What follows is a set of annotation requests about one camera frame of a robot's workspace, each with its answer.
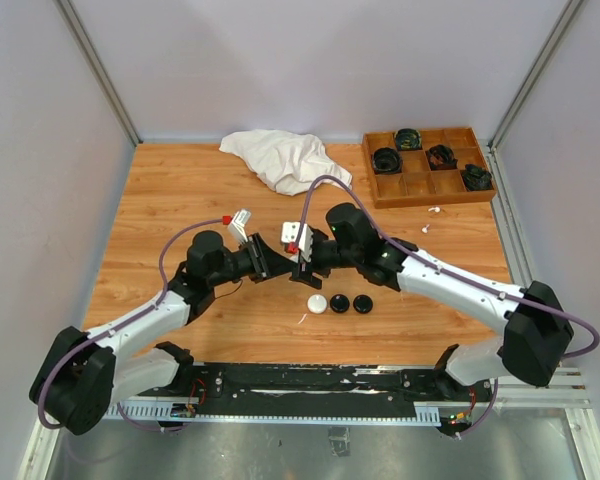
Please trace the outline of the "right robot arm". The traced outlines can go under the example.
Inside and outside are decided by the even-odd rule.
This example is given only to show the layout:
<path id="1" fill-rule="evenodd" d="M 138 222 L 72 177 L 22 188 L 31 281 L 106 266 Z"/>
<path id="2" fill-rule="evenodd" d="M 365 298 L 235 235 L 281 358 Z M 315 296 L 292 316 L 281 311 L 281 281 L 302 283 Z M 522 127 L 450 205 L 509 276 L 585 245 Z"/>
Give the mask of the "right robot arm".
<path id="1" fill-rule="evenodd" d="M 501 376 L 549 385 L 574 333 L 548 285 L 534 281 L 523 288 L 442 262 L 383 236 L 351 203 L 333 207 L 326 220 L 329 234 L 299 222 L 283 224 L 281 243 L 298 264 L 294 280 L 318 288 L 331 270 L 353 268 L 371 284 L 436 300 L 493 331 L 486 341 L 444 351 L 432 377 L 440 397 L 457 399 L 469 386 Z"/>

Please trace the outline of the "black charging case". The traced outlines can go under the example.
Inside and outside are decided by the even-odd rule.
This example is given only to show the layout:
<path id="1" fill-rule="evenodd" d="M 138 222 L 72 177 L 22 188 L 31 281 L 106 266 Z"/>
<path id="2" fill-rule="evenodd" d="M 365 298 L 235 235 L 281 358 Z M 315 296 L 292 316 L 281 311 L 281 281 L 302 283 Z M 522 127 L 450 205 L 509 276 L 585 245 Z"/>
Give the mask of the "black charging case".
<path id="1" fill-rule="evenodd" d="M 335 294 L 329 300 L 329 307 L 334 313 L 343 314 L 350 308 L 350 300 L 344 294 Z"/>
<path id="2" fill-rule="evenodd" d="M 370 296 L 357 295 L 353 300 L 353 308 L 359 314 L 368 314 L 373 310 L 374 303 Z"/>

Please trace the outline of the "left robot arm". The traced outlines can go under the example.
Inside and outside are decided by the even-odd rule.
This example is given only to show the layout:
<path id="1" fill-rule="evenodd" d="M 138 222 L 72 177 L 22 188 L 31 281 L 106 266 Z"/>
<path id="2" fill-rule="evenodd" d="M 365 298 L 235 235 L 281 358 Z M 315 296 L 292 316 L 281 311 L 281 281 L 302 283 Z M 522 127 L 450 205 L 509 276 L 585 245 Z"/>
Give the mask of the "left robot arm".
<path id="1" fill-rule="evenodd" d="M 165 278 L 148 302 L 95 329 L 67 327 L 56 335 L 29 391 L 39 421 L 48 429 L 87 432 L 111 404 L 146 389 L 147 375 L 132 380 L 123 370 L 132 356 L 200 317 L 215 301 L 217 286 L 245 277 L 266 281 L 290 273 L 295 265 L 259 234 L 230 251 L 218 232 L 203 229 L 174 276 Z"/>

